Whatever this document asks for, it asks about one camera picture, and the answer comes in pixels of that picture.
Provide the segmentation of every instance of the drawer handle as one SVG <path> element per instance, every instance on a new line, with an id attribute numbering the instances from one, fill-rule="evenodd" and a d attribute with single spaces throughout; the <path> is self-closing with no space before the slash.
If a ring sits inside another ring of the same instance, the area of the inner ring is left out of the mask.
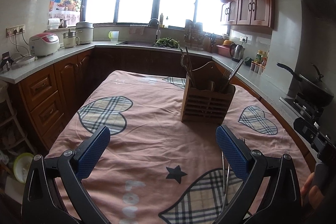
<path id="1" fill-rule="evenodd" d="M 45 86 L 45 82 L 43 83 L 43 85 L 41 85 L 41 86 L 35 88 L 35 92 L 38 91 L 38 90 L 40 90 L 40 89 L 43 88 L 44 86 Z"/>

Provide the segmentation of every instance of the plaid heart pattern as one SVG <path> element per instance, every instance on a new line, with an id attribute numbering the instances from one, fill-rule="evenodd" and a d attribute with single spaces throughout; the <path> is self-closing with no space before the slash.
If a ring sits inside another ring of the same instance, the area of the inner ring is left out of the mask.
<path id="1" fill-rule="evenodd" d="M 265 112 L 255 105 L 246 107 L 241 113 L 238 122 L 249 128 L 267 135 L 276 135 L 277 126 L 265 117 Z"/>
<path id="2" fill-rule="evenodd" d="M 230 170 L 228 200 L 241 183 Z M 173 206 L 159 213 L 159 217 L 168 224 L 211 224 L 222 211 L 223 199 L 223 169 L 214 169 L 193 182 Z"/>
<path id="3" fill-rule="evenodd" d="M 83 106 L 77 113 L 81 124 L 90 133 L 105 125 L 111 135 L 116 135 L 127 126 L 127 120 L 121 112 L 130 109 L 132 105 L 133 102 L 124 96 L 105 97 Z"/>
<path id="4" fill-rule="evenodd" d="M 164 78 L 163 80 L 177 87 L 180 87 L 182 89 L 185 88 L 186 79 L 184 78 L 167 77 L 167 78 Z"/>

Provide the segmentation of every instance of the frying pan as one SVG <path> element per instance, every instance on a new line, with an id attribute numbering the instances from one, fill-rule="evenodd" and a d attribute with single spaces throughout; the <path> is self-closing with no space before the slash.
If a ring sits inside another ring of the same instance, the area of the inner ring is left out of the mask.
<path id="1" fill-rule="evenodd" d="M 323 75 L 319 69 L 314 65 L 319 77 L 314 79 L 308 79 L 301 74 L 296 74 L 290 67 L 277 63 L 277 66 L 289 71 L 295 80 L 299 82 L 301 93 L 305 98 L 317 107 L 325 107 L 331 103 L 334 98 L 334 94 L 331 90 L 321 81 Z"/>

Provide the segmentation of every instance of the wall socket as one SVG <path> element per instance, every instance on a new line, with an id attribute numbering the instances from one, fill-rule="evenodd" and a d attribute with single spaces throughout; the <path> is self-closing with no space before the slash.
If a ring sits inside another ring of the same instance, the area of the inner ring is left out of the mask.
<path id="1" fill-rule="evenodd" d="M 247 43 L 247 36 L 241 36 L 239 41 L 243 43 Z"/>
<path id="2" fill-rule="evenodd" d="M 16 34 L 20 34 L 20 30 L 22 29 L 22 32 L 26 31 L 26 25 L 18 25 L 11 28 L 6 28 L 6 37 L 9 37 L 8 32 L 10 31 L 11 36 L 14 35 L 14 30 L 16 30 Z"/>

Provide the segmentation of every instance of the electric kettle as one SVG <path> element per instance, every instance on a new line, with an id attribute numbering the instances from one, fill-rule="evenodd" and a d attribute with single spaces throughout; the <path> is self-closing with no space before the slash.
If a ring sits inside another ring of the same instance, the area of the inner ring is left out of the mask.
<path id="1" fill-rule="evenodd" d="M 243 58 L 244 50 L 242 45 L 232 44 L 230 46 L 231 59 L 235 62 L 239 62 Z"/>

